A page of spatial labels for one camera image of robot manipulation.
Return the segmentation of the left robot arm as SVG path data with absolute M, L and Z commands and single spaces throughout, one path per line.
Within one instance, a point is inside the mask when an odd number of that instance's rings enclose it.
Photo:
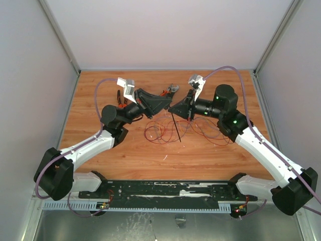
M 72 192 L 91 192 L 102 198 L 107 194 L 108 186 L 102 182 L 98 172 L 78 173 L 77 169 L 96 155 L 119 145 L 128 130 L 124 127 L 140 116 L 152 118 L 161 110 L 167 109 L 173 100 L 172 94 L 150 94 L 143 89 L 133 93 L 133 102 L 124 107 L 106 105 L 101 112 L 101 129 L 93 136 L 61 150 L 48 149 L 34 175 L 35 192 L 43 190 L 47 198 L 57 201 Z

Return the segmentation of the black zip tie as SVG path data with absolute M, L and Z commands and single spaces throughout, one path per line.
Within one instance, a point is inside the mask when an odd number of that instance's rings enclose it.
M 171 113 L 171 116 L 172 116 L 172 119 L 173 119 L 173 122 L 174 122 L 174 126 L 175 126 L 175 129 L 176 129 L 176 132 L 177 132 L 179 141 L 180 141 L 180 143 L 181 143 L 182 141 L 181 141 L 180 133 L 179 133 L 179 130 L 178 130 L 178 127 L 177 127 L 177 123 L 176 123 L 176 120 L 175 120 L 175 118 L 174 118 L 173 113 Z

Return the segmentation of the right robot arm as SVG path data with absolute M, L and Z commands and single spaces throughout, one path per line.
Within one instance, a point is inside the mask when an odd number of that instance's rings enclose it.
M 229 180 L 228 195 L 239 200 L 244 195 L 271 200 L 287 215 L 294 215 L 306 205 L 316 190 L 318 174 L 304 169 L 282 154 L 260 133 L 246 115 L 237 110 L 238 95 L 232 86 L 216 87 L 212 101 L 196 97 L 195 90 L 169 108 L 169 112 L 191 121 L 195 115 L 218 120 L 219 131 L 247 150 L 273 177 L 265 180 L 239 173 Z

